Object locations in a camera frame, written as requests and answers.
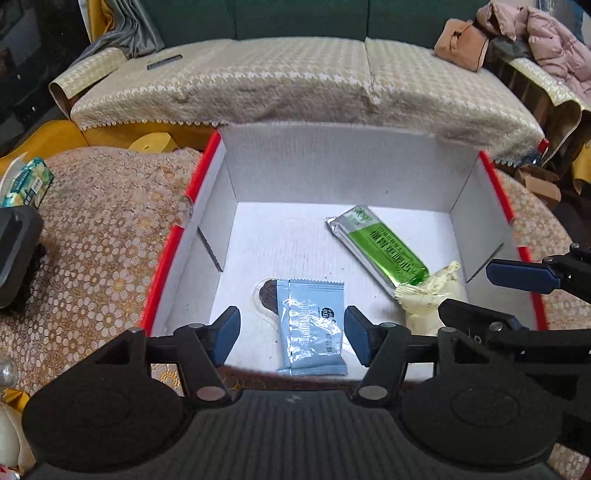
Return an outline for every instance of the barcode label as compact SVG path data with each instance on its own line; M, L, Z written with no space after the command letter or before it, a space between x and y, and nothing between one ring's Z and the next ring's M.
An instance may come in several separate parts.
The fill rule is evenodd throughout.
M35 192L35 195L37 195L42 186L43 182L39 177L36 177L35 181L33 182L33 186L31 186L31 190Z

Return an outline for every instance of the brown handbag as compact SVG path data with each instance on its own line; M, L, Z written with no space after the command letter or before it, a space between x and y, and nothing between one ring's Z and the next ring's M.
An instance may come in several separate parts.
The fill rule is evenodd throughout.
M471 70L482 67L488 38L472 25L472 20L450 18L435 45L435 55Z

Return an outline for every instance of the small cardboard box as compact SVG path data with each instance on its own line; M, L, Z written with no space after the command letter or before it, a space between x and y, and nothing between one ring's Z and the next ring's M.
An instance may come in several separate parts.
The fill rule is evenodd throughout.
M526 259L492 165L472 147L387 127L230 125L212 136L186 196L191 218L172 227L141 324L148 334L170 335L236 306L241 331L227 365L283 366L278 318L254 299L269 278L342 281L345 306L374 323L405 322L402 307L326 225L354 205L368 205L431 273L460 261L470 302L544 328L535 294L486 278L493 257ZM346 339L342 356L349 378L365 375ZM406 379L432 374L432 365L413 364Z
M550 210L554 210L560 203L562 194L554 184L558 181L558 175L534 165L527 165L517 170L515 179L542 200Z

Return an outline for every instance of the ribbed black surface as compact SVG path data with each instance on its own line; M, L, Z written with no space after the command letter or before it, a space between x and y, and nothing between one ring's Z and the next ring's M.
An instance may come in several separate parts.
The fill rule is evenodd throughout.
M228 408L198 414L158 458L123 472L86 474L42 465L30 480L556 480L545 465L476 473L416 448L383 410L354 406L344 392L247 390Z

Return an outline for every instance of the green sofa backrest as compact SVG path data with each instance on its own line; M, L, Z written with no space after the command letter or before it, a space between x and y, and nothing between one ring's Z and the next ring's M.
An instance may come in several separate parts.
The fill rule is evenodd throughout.
M365 37L433 48L448 18L486 0L142 0L164 44L214 38Z

